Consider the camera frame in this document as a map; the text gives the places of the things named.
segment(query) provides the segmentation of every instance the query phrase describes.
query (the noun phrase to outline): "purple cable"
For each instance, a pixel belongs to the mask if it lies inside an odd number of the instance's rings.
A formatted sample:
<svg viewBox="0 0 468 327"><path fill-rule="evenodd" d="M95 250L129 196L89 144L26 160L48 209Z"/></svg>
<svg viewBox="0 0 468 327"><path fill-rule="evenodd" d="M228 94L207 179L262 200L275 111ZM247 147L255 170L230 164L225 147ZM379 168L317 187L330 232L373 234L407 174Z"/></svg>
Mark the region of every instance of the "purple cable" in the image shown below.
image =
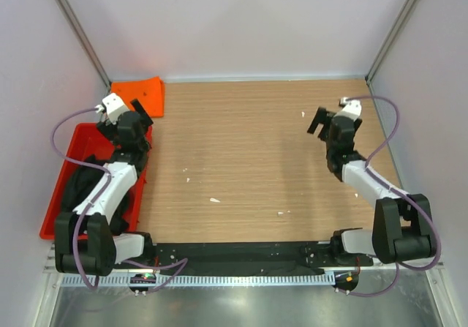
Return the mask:
<svg viewBox="0 0 468 327"><path fill-rule="evenodd" d="M355 292L349 292L349 295L351 296L359 296L361 298L373 298L376 296L381 296L382 294L387 293L389 290L391 290L393 287L395 287L396 283L399 280L400 277L400 267L399 265L402 265L403 267L409 268L413 271L426 271L429 270L430 268L433 268L440 259L440 254L441 254L441 246L440 246L440 236L439 233L437 232L437 229L434 226L434 223L432 220L429 218L429 216L426 214L426 212L415 202L413 199L408 197L406 194L403 192L400 192L397 189L392 188L389 184L387 184L385 181L380 179L380 177L377 176L376 173L372 171L372 169L369 168L369 163L371 162L372 158L375 157L375 155L381 151L383 148L385 148L386 145L388 145L388 142L393 138L393 136L396 133L396 130L398 129L400 125L400 111L396 104L392 102L390 99L385 98L385 97L380 97L380 96L369 96L369 95L363 95L359 97L353 97L353 98L348 98L348 100L362 100L362 99L376 99L376 100L383 100L387 102L388 104L392 105L393 109L395 110L395 126L392 129L392 132L389 134L389 136L383 141L382 144L379 145L377 149L375 149L367 158L365 166L366 166L366 172L369 174L372 179L374 179L378 184L381 186L385 187L388 189L390 192L392 192L395 195L398 195L400 198L405 199L411 206L413 206L416 211L424 218L424 220L428 223L429 227L431 228L432 233L434 234L434 237L436 238L436 254L434 256L434 259L427 265L421 266L421 267L416 267L416 266L411 266L408 265L407 263L395 263L396 265L396 271L395 271L395 278L391 282L391 284L386 287L384 290L381 290L380 292L376 293L355 293ZM346 290L339 289L340 292L346 293Z"/></svg>
<svg viewBox="0 0 468 327"><path fill-rule="evenodd" d="M67 155L64 155L59 149L57 148L55 144L55 134L57 132L57 129L66 121L70 120L71 118L81 115L82 113L90 113L92 111L96 111L96 108L89 108L89 109L84 109L84 110L79 110L76 113L72 113L71 115L68 115L67 117L63 118L57 125L53 128L52 133L50 134L50 144L52 146L52 149L63 159L65 159L68 162L73 162L74 164L81 165L81 166L88 166L89 168L95 168L97 170L101 170L104 173L107 174L107 179L105 184L102 186L102 188L96 193L96 195L91 199L91 202L88 203L83 212L80 214L78 217L78 221L76 223L75 229L73 230L73 238L72 238L72 249L73 249L73 258L75 259L75 264L76 268L78 269L78 272L80 273L81 278L83 279L83 282L85 283L86 287L88 287L90 290L96 290L97 285L99 284L99 276L96 276L95 283L94 285L89 282L88 277L86 276L85 270L83 269L83 265L81 264L80 260L80 254L78 253L78 236L80 234L80 227L81 224L83 223L83 220L85 218L86 213L89 211L89 209L93 206L93 203L99 198L99 196L106 190L106 188L109 186L110 181L112 180L110 176L110 171L102 166L91 164L89 162L83 162L80 160L72 159L71 157L68 157Z"/></svg>
<svg viewBox="0 0 468 327"><path fill-rule="evenodd" d="M400 265L398 263L395 263L395 278L391 282L391 284L386 287L385 289L382 289L380 292L376 293L356 293L356 292L349 292L348 294L350 296L358 296L360 298L375 298L376 296L381 296L382 294L387 293L389 290L391 290L393 287L396 286L396 283L398 282L400 278ZM347 293L346 290L344 289L338 289L341 293Z"/></svg>
<svg viewBox="0 0 468 327"><path fill-rule="evenodd" d="M85 283L86 287L88 287L90 290L96 290L97 289L97 286L99 284L99 276L96 276L96 279L95 279L95 283L94 285L91 284L91 282L89 282L89 279L88 277L86 276L86 273L83 269L83 265L81 264L81 260L80 260L80 255L78 253L78 236L80 234L80 227L81 227L81 224L83 223L83 220L85 218L85 215L86 213L89 211L89 209L93 206L94 202L101 196L101 194L106 190L106 188L109 186L110 184L110 181L112 180L112 178L110 177L110 171L107 169L107 168L104 168L102 166L99 166L99 165L95 165L95 164L91 164L89 162L84 162L84 161L80 161L80 160L76 160L76 159L72 159L71 157L68 157L67 155L64 155L61 151L59 151L59 149L57 148L56 144L55 144L55 140L54 140L54 137L55 137L55 134L57 132L57 129L66 121L70 120L71 118L73 117L76 117L78 115L81 115L82 113L90 113L92 111L96 111L97 109L96 108L89 108L89 109L84 109L84 110L79 110L75 113L72 113L71 115L68 115L67 117L63 118L59 123L57 123L57 125L53 128L52 130L52 133L50 134L50 144L52 146L52 149L63 159L65 159L66 161L68 162L72 162L74 164L77 164L77 165L81 165L81 166L87 166L87 167L90 167L90 168L96 168L97 170L101 170L103 171L104 173L107 174L107 179L106 179L106 182L104 183L104 185L102 186L102 188L96 193L96 195L91 199L90 203L88 203L83 212L80 214L80 216L78 217L78 221L76 223L76 226L75 226L75 229L73 231L73 238L72 238L72 250L73 250L73 258L75 259L75 264L76 264L76 267L78 269L78 272L80 273L80 276L83 280L83 282ZM142 265L140 263L137 263L135 261L131 261L131 260L125 260L124 262L126 263L129 263L129 264L132 264L132 265L135 265L135 266L138 266L138 267L143 267L143 268L149 268L149 269L153 269L153 270L167 270L167 269L170 269L170 268L174 268L174 267L177 267L177 266L180 266L180 268L174 273L174 275L171 276L171 278L169 278L166 282L162 283L160 286L158 287L155 287L153 289L150 289L148 290L149 293L154 293L154 292L157 292L158 290L160 290L161 288L165 287L167 284L169 284L170 281L172 281L178 274L181 273L181 271L184 269L185 265L187 264L187 259L184 258L180 261L178 261L177 263L173 263L172 265L169 265L169 266L160 266L160 267L152 267L152 266L145 266L145 265Z"/></svg>
<svg viewBox="0 0 468 327"><path fill-rule="evenodd" d="M422 218L424 218L424 221L426 221L427 224L429 225L429 227L431 228L431 231L434 234L434 237L436 239L436 243L435 243L436 244L436 253L435 253L434 259L430 263L428 263L427 265L421 266L421 267L411 266L411 265L408 265L407 263L400 263L403 267L409 268L409 269L411 269L413 271L426 271L426 270L429 270L429 269L433 268L439 262L441 251L442 251L442 248L441 248L441 245L440 245L440 235L437 232L437 229L435 228L434 223L429 218L429 216L426 214L426 212L413 199L408 197L403 192L400 192L399 190L392 188L387 182L380 179L380 177L378 177L374 172L372 172L372 169L370 169L368 167L369 163L372 160L372 158L374 158L374 156L379 151L381 151L386 145L388 145L388 142L390 142L390 140L395 135L396 130L398 129L398 127L400 125L400 111L399 111L398 107L396 106L396 104L394 102L392 102L390 99L385 98L385 97L364 95L364 96L360 96L360 97L353 97L353 98L350 98L350 99L356 99L356 100L361 100L361 99L383 100L383 101L387 102L388 104L392 105L393 109L395 110L395 115L396 115L395 126L393 127L392 132L389 134L389 136L383 141L383 143L380 144L379 147L377 149L375 149L369 155L369 158L366 160L366 164L365 164L366 165L366 172L367 172L367 174L369 174L372 177L372 179L374 179L382 187L385 187L386 189L388 189L393 194L398 195L400 198L405 199L413 208L416 209L416 211L419 213L419 215L421 215Z"/></svg>
<svg viewBox="0 0 468 327"><path fill-rule="evenodd" d="M166 279L166 281L164 283L158 285L157 287L148 289L147 293L155 293L158 290L161 290L162 288L164 288L166 285L168 285L173 279L175 279L175 277L178 274L180 274L182 272L182 270L185 268L185 265L187 264L187 261L188 261L188 259L184 258L184 259L178 261L177 263L173 263L171 265L153 267L153 266L143 265L141 263L137 263L136 261L132 261L132 260L124 260L125 263L129 263L130 265L137 266L137 267L140 267L140 268L149 268L150 270L168 270L170 268L175 268L177 266L180 266L178 268L178 270L176 272L174 272L174 274L171 277Z"/></svg>

